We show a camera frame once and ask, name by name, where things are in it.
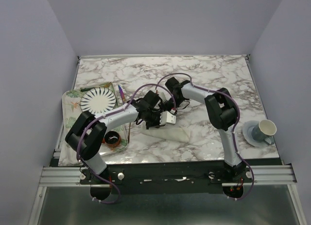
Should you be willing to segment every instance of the metal rail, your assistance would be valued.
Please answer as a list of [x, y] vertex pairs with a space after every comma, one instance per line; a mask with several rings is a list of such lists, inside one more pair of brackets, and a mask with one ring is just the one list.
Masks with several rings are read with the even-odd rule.
[[[255, 175], [255, 185], [291, 185], [296, 183], [296, 177], [291, 166], [252, 166]], [[80, 184], [79, 167], [46, 167], [43, 168], [40, 187], [89, 187]], [[224, 183], [223, 186], [234, 186], [236, 183]], [[109, 187], [108, 184], [92, 185]]]

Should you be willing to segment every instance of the screw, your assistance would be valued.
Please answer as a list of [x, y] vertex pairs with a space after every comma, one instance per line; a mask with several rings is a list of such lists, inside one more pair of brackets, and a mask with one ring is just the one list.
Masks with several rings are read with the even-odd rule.
[[247, 172], [245, 175], [246, 175], [246, 177], [247, 177], [247, 178], [249, 178], [249, 179], [251, 179], [251, 178], [252, 178], [252, 174], [251, 174], [251, 172]]
[[84, 175], [83, 173], [80, 174], [79, 176], [80, 180], [84, 180], [86, 178], [86, 175]]
[[124, 179], [124, 174], [123, 173], [119, 173], [118, 174], [118, 179], [119, 180], [123, 180]]

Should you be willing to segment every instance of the cable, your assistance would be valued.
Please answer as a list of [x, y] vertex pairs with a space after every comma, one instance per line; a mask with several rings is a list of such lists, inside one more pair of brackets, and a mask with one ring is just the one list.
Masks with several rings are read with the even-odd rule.
[[187, 108], [189, 105], [190, 105], [190, 101], [188, 101], [188, 103], [187, 103], [186, 106], [184, 106], [183, 108], [178, 109], [178, 111], [179, 111], [179, 110], [184, 110], [184, 109]]
[[[127, 109], [127, 108], [130, 106], [130, 104], [132, 103], [132, 101], [133, 101], [135, 95], [137, 94], [137, 92], [138, 92], [140, 89], [142, 89], [142, 88], [144, 88], [144, 87], [147, 87], [147, 86], [156, 86], [156, 84], [149, 83], [149, 84], [142, 85], [141, 87], [139, 87], [139, 88], [134, 92], [134, 94], [133, 94], [132, 97], [131, 97], [131, 100], [127, 103], [127, 105], [126, 105], [124, 108], [119, 109], [119, 110], [116, 110], [116, 111], [113, 111], [113, 112], [110, 112], [110, 113], [107, 113], [107, 114], [105, 114], [105, 117], [111, 116], [111, 115], [114, 115], [114, 114], [117, 114], [117, 113], [122, 112], [122, 111], [124, 111], [125, 109]], [[173, 99], [173, 102], [174, 102], [174, 109], [176, 109], [176, 101], [175, 101], [175, 99], [174, 99], [174, 96], [173, 96], [173, 95], [170, 93], [170, 91], [167, 90], [165, 87], [163, 87], [163, 86], [159, 86], [159, 87], [162, 88], [162, 89], [164, 89], [165, 91], [167, 91], [167, 92], [170, 94], [170, 96], [171, 96], [171, 98]], [[85, 137], [85, 135], [86, 135], [86, 132], [91, 128], [91, 126], [92, 126], [94, 123], [96, 123], [97, 121], [99, 121], [99, 120], [101, 120], [101, 119], [103, 119], [103, 118], [104, 118], [103, 116], [100, 116], [100, 117], [98, 117], [98, 118], [92, 120], [92, 121], [86, 126], [86, 128], [84, 129], [83, 133], [81, 134], [81, 137], [80, 137], [79, 142], [78, 142], [76, 158], [77, 158], [77, 161], [81, 160], [81, 162], [83, 162], [84, 165], [86, 165], [86, 166], [88, 167], [88, 169], [90, 170], [91, 173], [93, 173], [94, 176], [96, 176], [96, 177], [97, 177], [98, 179], [100, 179], [101, 181], [103, 181], [103, 182], [105, 182], [105, 183], [107, 183], [107, 184], [113, 186], [113, 187], [117, 190], [117, 192], [118, 192], [118, 198], [117, 198], [115, 201], [112, 201], [112, 202], [105, 202], [105, 201], [100, 201], [100, 200], [97, 200], [97, 199], [94, 199], [94, 200], [97, 200], [97, 201], [99, 201], [100, 203], [103, 203], [103, 204], [113, 204], [113, 203], [116, 203], [116, 202], [121, 198], [121, 192], [120, 192], [119, 188], [118, 188], [114, 183], [112, 183], [112, 182], [110, 182], [110, 181], [108, 181], [108, 180], [102, 178], [102, 177], [99, 176], [98, 174], [96, 174], [96, 173], [87, 165], [87, 163], [80, 157], [81, 145], [82, 145], [82, 141], [83, 141], [83, 139], [84, 139], [84, 137]]]
[[188, 76], [189, 78], [190, 78], [190, 83], [191, 83], [191, 85], [192, 85], [192, 78], [191, 78], [191, 76], [189, 75], [189, 74], [186, 74], [186, 73], [170, 73], [170, 74], [168, 74], [168, 75], [165, 75], [164, 77], [162, 77], [159, 81], [158, 81], [158, 83], [156, 84], [156, 87], [155, 87], [155, 89], [157, 88], [157, 87], [160, 87], [160, 82], [163, 80], [163, 79], [165, 79], [166, 77], [168, 77], [168, 76], [172, 76], [172, 75], [185, 75], [185, 76]]
[[191, 84], [194, 88], [197, 88], [197, 89], [200, 89], [200, 90], [204, 90], [204, 91], [207, 91], [207, 92], [211, 92], [211, 93], [221, 94], [221, 95], [227, 97], [228, 99], [230, 99], [230, 100], [233, 102], [233, 104], [234, 104], [234, 106], [235, 106], [235, 109], [236, 109], [236, 111], [237, 111], [237, 115], [238, 115], [237, 121], [234, 123], [234, 125], [233, 125], [233, 127], [232, 127], [232, 131], [231, 131], [232, 134], [233, 134], [233, 135], [232, 135], [232, 139], [233, 139], [234, 150], [235, 150], [237, 156], [239, 157], [239, 159], [240, 159], [243, 163], [245, 163], [245, 164], [247, 165], [247, 167], [249, 168], [249, 170], [250, 170], [250, 172], [251, 172], [251, 174], [252, 174], [252, 185], [251, 185], [250, 189], [249, 189], [242, 197], [240, 197], [240, 198], [234, 198], [234, 200], [242, 200], [242, 199], [244, 199], [244, 198], [252, 191], [252, 189], [253, 189], [253, 187], [254, 187], [255, 176], [254, 176], [254, 172], [253, 172], [253, 169], [251, 168], [251, 166], [250, 166], [250, 165], [246, 162], [246, 160], [239, 154], [239, 150], [238, 150], [238, 147], [237, 147], [237, 141], [236, 141], [235, 135], [234, 135], [234, 130], [235, 130], [235, 128], [237, 127], [237, 125], [238, 125], [238, 123], [239, 123], [239, 121], [240, 121], [240, 116], [241, 116], [241, 114], [240, 114], [240, 109], [239, 109], [238, 104], [235, 102], [235, 100], [234, 100], [231, 96], [229, 96], [229, 95], [227, 95], [227, 94], [225, 94], [225, 93], [223, 93], [223, 92], [220, 92], [220, 91], [217, 91], [217, 90], [209, 90], [209, 89], [206, 89], [206, 88], [204, 88], [204, 87], [199, 87], [199, 86], [194, 85], [193, 82], [192, 82], [192, 77], [191, 77], [189, 74], [186, 74], [186, 73], [170, 73], [170, 74], [168, 74], [168, 75], [162, 77], [162, 78], [158, 81], [156, 87], [159, 87], [159, 86], [160, 86], [159, 83], [160, 83], [164, 78], [166, 78], [166, 77], [168, 77], [168, 76], [171, 76], [171, 75], [178, 75], [178, 74], [188, 76], [188, 77], [190, 78], [190, 84]]
[[136, 125], [140, 125], [143, 122], [143, 119], [141, 119], [139, 122], [136, 121]]

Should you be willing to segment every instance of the cup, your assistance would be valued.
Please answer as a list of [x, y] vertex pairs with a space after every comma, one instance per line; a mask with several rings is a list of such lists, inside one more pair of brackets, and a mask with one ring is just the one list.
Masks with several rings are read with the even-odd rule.
[[270, 120], [260, 121], [252, 130], [252, 138], [255, 141], [264, 141], [268, 145], [273, 145], [273, 135], [276, 134], [276, 124]]

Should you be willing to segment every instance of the white wall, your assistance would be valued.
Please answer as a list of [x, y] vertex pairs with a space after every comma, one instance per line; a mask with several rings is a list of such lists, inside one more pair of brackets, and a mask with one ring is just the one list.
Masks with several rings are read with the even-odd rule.
[[0, 224], [27, 224], [76, 54], [47, 0], [0, 0]]
[[311, 0], [283, 0], [251, 54], [280, 156], [292, 163], [311, 224]]
[[48, 0], [78, 55], [250, 53], [281, 0]]

